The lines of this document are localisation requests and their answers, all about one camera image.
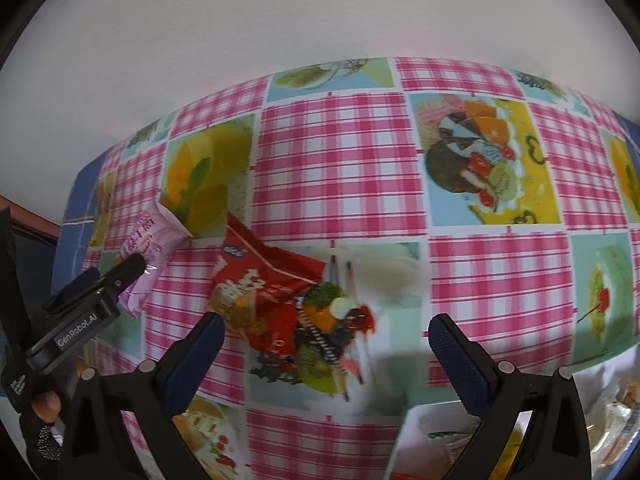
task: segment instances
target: tablecloth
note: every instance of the tablecloth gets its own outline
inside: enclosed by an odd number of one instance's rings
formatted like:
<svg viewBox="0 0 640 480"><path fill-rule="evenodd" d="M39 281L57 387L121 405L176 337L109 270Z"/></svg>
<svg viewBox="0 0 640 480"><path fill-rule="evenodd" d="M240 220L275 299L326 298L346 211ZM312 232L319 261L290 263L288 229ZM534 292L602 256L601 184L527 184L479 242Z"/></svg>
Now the tablecloth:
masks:
<svg viewBox="0 0 640 480"><path fill-rule="evenodd" d="M453 395L426 338L435 314L533 372L638 339L639 132L580 92L474 62L352 59L259 77L78 174L53 287L108 269L150 200L194 235L144 312L100 334L98 368L114 373L160 358L207 310L227 210L270 244L335 256L327 273L376 322L345 348L363 384L349 376L344 394L302 343L298 369L283 370L228 332L186 418L217 421L210 449L194 446L212 478L381 478L411 399Z"/></svg>

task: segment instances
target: fruit illustration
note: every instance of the fruit illustration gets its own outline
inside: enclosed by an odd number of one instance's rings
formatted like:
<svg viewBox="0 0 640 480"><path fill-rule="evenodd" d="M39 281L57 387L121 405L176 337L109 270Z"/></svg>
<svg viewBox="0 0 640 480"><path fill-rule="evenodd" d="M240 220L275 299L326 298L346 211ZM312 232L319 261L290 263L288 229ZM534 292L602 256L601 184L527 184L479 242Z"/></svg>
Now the fruit illustration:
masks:
<svg viewBox="0 0 640 480"><path fill-rule="evenodd" d="M484 178L485 180L489 178L491 174L491 170L494 168L490 163L486 161L484 156L480 153L473 152L469 157L469 170L473 171L477 176Z"/></svg>
<svg viewBox="0 0 640 480"><path fill-rule="evenodd" d="M509 127L507 121L496 117L477 117L478 128L489 142L506 146L509 142Z"/></svg>
<svg viewBox="0 0 640 480"><path fill-rule="evenodd" d="M484 207L493 209L495 206L495 198L486 189L481 189L478 193L478 199Z"/></svg>
<svg viewBox="0 0 640 480"><path fill-rule="evenodd" d="M636 216L640 218L640 180L636 175L628 149L622 140L609 139L611 161L623 196L630 202Z"/></svg>
<svg viewBox="0 0 640 480"><path fill-rule="evenodd" d="M336 319L331 314L329 307L322 307L317 310L315 306L304 304L302 310L311 320L311 322L325 333L331 333L335 327Z"/></svg>
<svg viewBox="0 0 640 480"><path fill-rule="evenodd" d="M518 194L518 178L506 162L501 162L493 168L487 179L491 190L501 201L508 202Z"/></svg>
<svg viewBox="0 0 640 480"><path fill-rule="evenodd" d="M273 84L290 88L302 88L321 80L329 72L330 70L320 68L320 65L303 66L290 72L285 72Z"/></svg>
<svg viewBox="0 0 640 480"><path fill-rule="evenodd" d="M369 307L366 309L352 308L344 319L344 324L349 330L367 332L371 327L371 320L372 316Z"/></svg>
<svg viewBox="0 0 640 480"><path fill-rule="evenodd" d="M216 457L216 462L222 465L228 465L229 467L234 469L236 468L236 462L231 457L228 457L227 455L222 455L222 454L218 455Z"/></svg>
<svg viewBox="0 0 640 480"><path fill-rule="evenodd" d="M609 291L604 286L604 278L598 267L593 269L589 279L589 323L593 335L601 339L607 329L606 313L609 309Z"/></svg>
<svg viewBox="0 0 640 480"><path fill-rule="evenodd" d="M332 282L322 282L311 287L305 294L303 304L312 305L317 310L321 310L331 305L335 298L344 296L342 289Z"/></svg>
<svg viewBox="0 0 640 480"><path fill-rule="evenodd" d="M127 143L127 148L132 148L133 146L135 146L136 144L139 144L140 142L145 142L146 140L149 140L151 133L156 129L156 126L158 126L158 121L148 124L141 130L137 131Z"/></svg>
<svg viewBox="0 0 640 480"><path fill-rule="evenodd" d="M329 395L337 393L332 366L321 358L319 351L301 345L296 356L296 367L300 379L309 388Z"/></svg>
<svg viewBox="0 0 640 480"><path fill-rule="evenodd" d="M247 116L174 141L160 203L196 238L221 233L228 210L244 214L251 124Z"/></svg>
<svg viewBox="0 0 640 480"><path fill-rule="evenodd" d="M500 152L507 160L516 160L516 153L509 146L504 146Z"/></svg>
<svg viewBox="0 0 640 480"><path fill-rule="evenodd" d="M516 78L523 85L529 86L531 88L546 90L547 92L555 95L557 98L566 101L566 94L564 90L562 90L555 83L549 81L549 79L544 79L543 77L527 74L526 72L516 72Z"/></svg>
<svg viewBox="0 0 640 480"><path fill-rule="evenodd" d="M482 101L465 101L465 115L469 119L476 117L495 117L496 109Z"/></svg>

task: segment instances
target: red snack bag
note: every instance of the red snack bag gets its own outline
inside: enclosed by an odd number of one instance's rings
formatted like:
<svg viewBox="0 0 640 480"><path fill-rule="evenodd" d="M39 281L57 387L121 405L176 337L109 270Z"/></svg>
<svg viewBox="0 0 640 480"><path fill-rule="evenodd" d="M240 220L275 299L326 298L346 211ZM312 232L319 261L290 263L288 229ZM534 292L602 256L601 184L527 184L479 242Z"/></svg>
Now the red snack bag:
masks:
<svg viewBox="0 0 640 480"><path fill-rule="evenodd" d="M213 269L214 286L209 303L252 346L260 346L265 352L274 346L284 346L288 353L297 323L292 300L319 282L323 270L324 262L265 245L228 213L225 242ZM289 319L291 310L293 319ZM287 325L283 333L273 334L268 329L274 326L274 317L282 318Z"/></svg>

